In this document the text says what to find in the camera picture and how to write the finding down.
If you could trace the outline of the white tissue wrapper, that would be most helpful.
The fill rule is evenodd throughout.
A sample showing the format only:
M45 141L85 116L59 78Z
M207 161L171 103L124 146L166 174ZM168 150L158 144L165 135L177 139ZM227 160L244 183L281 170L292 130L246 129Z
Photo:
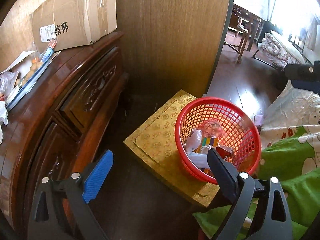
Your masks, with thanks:
M199 169L209 169L207 154L190 152L187 154L190 161Z

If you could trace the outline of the orange striped medicine box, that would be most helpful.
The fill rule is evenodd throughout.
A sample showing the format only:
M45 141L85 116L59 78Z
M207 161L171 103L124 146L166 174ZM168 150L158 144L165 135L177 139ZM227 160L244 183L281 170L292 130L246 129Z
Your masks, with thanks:
M211 148L216 148L218 145L217 137L203 137L200 146L194 151L195 153L207 154Z

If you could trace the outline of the clear plastic bag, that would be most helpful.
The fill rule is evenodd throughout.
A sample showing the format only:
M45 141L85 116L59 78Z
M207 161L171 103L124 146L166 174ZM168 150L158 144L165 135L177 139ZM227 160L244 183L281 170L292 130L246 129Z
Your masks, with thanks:
M187 137L183 147L187 154L194 152L201 144L202 131L199 129L193 129L189 137Z

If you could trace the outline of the red clear plastic wrapper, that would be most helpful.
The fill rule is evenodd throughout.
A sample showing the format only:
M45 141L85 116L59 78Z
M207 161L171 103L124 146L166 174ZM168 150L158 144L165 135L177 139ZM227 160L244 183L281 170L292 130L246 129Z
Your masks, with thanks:
M204 137L224 137L225 132L221 124L215 120L204 120L202 124L200 124L199 129L202 131L202 135Z

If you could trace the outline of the red silver snack bag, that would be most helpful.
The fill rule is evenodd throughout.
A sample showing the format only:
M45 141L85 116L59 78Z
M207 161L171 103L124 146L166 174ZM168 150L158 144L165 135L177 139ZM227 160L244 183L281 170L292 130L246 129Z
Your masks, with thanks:
M234 151L232 147L217 145L216 151L225 161L232 162L234 161Z

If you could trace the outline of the white pillow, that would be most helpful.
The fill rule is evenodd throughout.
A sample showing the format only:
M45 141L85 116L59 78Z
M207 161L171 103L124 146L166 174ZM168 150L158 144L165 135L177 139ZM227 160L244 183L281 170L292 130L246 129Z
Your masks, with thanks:
M285 37L281 36L273 30L271 31L271 34L291 56L293 56L301 64L305 63L303 55Z

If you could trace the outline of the floral folded quilt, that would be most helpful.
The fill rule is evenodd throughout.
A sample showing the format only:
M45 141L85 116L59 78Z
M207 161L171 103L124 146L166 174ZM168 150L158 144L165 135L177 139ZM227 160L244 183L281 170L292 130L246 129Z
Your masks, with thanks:
M279 68L284 68L287 64L300 63L283 48L271 33L264 34L264 38L258 44L258 49Z

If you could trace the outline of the red plastic mesh basket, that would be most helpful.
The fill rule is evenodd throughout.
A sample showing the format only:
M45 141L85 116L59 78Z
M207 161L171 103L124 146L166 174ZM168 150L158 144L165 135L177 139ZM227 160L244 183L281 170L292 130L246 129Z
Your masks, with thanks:
M206 146L220 146L221 157L240 172L253 174L261 157L258 129L243 110L215 97L196 99L182 108L175 124L175 141L184 169L194 178L215 184L213 173L189 158Z

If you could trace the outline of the carved dark wood dresser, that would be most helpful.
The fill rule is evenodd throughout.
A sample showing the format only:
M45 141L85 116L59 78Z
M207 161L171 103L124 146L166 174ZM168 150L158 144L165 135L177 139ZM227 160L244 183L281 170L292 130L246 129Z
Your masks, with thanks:
M1 143L1 211L19 232L43 177L60 180L93 161L127 82L113 32L61 51L8 113Z

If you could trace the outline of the gold patterned gift box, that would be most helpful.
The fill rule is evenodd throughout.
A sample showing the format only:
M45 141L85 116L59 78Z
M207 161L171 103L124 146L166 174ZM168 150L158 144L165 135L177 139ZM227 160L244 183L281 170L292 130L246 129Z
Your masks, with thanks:
M208 207L219 187L189 174L175 142L175 122L180 111L196 98L180 90L140 125L124 144L154 176L192 204Z

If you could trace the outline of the wooden chair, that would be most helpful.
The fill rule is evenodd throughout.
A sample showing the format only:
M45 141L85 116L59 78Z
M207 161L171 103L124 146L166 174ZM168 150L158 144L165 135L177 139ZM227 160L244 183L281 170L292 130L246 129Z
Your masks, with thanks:
M253 39L256 35L256 31L258 28L259 23L261 22L261 19L253 14L249 14L248 18L248 26L245 28L240 23L237 24L236 28L238 31L242 32L242 37L240 40L240 43L238 45L230 44L228 42L224 42L223 44L231 48L233 51L235 51L238 54L237 63L242 62L242 55L245 51L245 46L247 41L249 40L250 36L253 36Z

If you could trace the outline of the tray of eggs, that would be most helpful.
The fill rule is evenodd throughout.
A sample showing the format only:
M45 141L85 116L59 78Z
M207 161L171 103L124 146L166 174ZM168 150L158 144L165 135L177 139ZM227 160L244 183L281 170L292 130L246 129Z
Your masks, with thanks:
M56 45L57 40L51 40L43 53L39 54L37 51L28 52L32 61L29 60L18 68L15 86L5 102L7 111L12 110L35 86L38 79L52 62L52 58L56 55L54 52Z

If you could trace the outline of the tall wooden wardrobe panel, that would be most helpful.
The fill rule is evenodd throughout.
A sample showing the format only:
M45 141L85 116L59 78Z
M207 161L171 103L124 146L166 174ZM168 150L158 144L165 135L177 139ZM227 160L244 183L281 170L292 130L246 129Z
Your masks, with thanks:
M116 0L123 63L134 94L207 92L233 0Z

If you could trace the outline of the cardboard box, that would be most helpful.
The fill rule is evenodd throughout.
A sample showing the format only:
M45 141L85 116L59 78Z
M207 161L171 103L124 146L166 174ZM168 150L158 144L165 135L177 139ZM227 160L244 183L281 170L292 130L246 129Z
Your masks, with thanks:
M55 51L93 44L117 28L116 0L46 0L31 15L36 48Z

